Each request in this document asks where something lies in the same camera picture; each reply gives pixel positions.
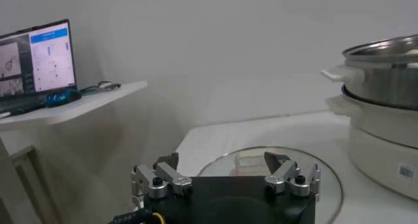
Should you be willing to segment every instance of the laptop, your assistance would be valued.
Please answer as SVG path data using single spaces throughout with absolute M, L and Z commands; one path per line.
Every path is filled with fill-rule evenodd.
M 69 20 L 0 36 L 0 113 L 77 89 Z

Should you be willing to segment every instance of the screw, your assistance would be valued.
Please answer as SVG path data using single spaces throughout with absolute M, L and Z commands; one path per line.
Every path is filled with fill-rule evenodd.
M 266 186 L 266 194 L 267 195 L 274 195 L 276 192 L 274 191 L 273 187 L 271 185 Z
M 304 184 L 305 183 L 305 177 L 304 176 L 301 176 L 301 175 L 298 175 L 296 178 L 295 178 L 295 182 L 296 182 L 296 184 Z
M 154 177 L 153 179 L 152 179 L 152 185 L 154 185 L 154 186 L 159 186 L 159 185 L 163 185 L 163 179 L 162 178 L 160 178 L 160 177 Z
M 183 194 L 184 194 L 184 197 L 190 197 L 191 194 L 193 194 L 193 187 L 188 186 L 188 187 L 184 188 L 183 189 Z

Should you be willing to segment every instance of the stainless steel pot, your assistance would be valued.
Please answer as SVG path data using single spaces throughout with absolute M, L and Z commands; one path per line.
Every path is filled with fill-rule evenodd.
M 418 110 L 418 35 L 363 44 L 342 54 L 344 65 L 321 72 L 328 79 L 344 82 L 362 101 Z

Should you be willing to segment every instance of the round glass lid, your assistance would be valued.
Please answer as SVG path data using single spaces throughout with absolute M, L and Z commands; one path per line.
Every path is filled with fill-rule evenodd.
M 238 150 L 221 156 L 206 165 L 199 176 L 266 176 L 270 174 L 264 159 L 265 152 L 287 155 L 303 168 L 317 163 L 321 169 L 319 202 L 316 204 L 315 223 L 332 223 L 344 199 L 341 182 L 325 162 L 304 151 L 284 147 L 255 147 Z

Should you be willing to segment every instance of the white shelf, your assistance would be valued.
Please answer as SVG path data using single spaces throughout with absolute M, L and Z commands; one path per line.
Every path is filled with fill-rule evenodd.
M 0 119 L 0 131 L 24 129 L 40 125 L 53 125 L 71 120 L 95 110 L 124 96 L 130 95 L 148 85 L 146 80 L 122 84 L 113 91 L 83 96 L 80 100 L 54 108 L 43 108 L 19 116 Z

